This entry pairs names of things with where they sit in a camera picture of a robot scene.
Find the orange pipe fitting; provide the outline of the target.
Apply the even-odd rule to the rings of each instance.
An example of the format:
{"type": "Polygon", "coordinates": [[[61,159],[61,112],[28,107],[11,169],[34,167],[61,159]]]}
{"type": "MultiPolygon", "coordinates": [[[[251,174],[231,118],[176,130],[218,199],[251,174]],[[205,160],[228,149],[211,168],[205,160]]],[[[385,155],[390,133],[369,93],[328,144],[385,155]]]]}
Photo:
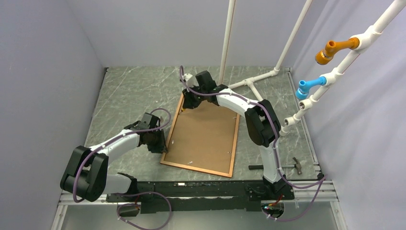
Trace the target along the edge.
{"type": "Polygon", "coordinates": [[[347,41],[333,41],[330,40],[326,43],[325,47],[315,55],[315,61],[319,65],[326,65],[329,63],[334,55],[343,49],[356,49],[360,44],[358,38],[353,37],[347,41]]]}

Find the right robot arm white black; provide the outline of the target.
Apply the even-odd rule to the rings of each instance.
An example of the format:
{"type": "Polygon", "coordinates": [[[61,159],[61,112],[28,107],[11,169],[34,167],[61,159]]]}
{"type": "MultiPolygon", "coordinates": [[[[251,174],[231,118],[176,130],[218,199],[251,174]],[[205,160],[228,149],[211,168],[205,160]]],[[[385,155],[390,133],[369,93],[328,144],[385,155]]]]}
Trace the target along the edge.
{"type": "Polygon", "coordinates": [[[268,100],[256,101],[242,96],[228,86],[217,85],[208,71],[196,75],[185,74],[179,67],[179,78],[183,84],[183,109],[195,109],[207,101],[228,108],[245,118],[248,135],[259,147],[263,164],[264,194],[270,199],[280,196],[284,189],[290,190],[281,168],[277,141],[281,124],[268,100]]]}

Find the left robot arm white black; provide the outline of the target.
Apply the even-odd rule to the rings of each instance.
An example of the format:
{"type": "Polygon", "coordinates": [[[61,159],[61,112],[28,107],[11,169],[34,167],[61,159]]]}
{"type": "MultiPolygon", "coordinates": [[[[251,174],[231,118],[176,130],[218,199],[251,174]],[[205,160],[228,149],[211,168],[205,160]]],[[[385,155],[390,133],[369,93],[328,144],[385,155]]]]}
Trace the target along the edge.
{"type": "Polygon", "coordinates": [[[74,202],[96,201],[101,195],[119,194],[125,201],[136,198],[137,179],[126,173],[108,174],[110,163],[125,153],[146,145],[151,153],[166,153],[164,125],[151,113],[125,126],[100,144],[74,148],[60,181],[60,188],[73,195],[74,202]]]}

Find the blue pipe fitting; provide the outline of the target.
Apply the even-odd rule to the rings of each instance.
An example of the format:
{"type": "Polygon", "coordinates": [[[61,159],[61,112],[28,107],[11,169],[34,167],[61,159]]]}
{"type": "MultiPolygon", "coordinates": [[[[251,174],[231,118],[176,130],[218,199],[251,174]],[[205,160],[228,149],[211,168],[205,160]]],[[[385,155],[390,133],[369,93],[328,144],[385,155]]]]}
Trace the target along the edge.
{"type": "Polygon", "coordinates": [[[298,89],[295,92],[295,96],[299,100],[304,100],[308,97],[310,89],[320,85],[323,86],[327,83],[327,79],[324,76],[320,76],[315,80],[300,80],[298,83],[298,89]]]}

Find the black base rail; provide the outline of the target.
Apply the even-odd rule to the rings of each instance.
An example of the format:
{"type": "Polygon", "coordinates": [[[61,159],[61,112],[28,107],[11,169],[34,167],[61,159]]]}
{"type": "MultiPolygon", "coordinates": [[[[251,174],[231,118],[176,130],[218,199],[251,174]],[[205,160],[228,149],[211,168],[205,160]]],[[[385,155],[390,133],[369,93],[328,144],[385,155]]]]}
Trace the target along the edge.
{"type": "Polygon", "coordinates": [[[140,204],[142,214],[167,211],[233,210],[261,211],[266,202],[294,200],[287,184],[272,189],[262,180],[139,182],[141,195],[124,197],[108,194],[108,203],[140,204]]]}

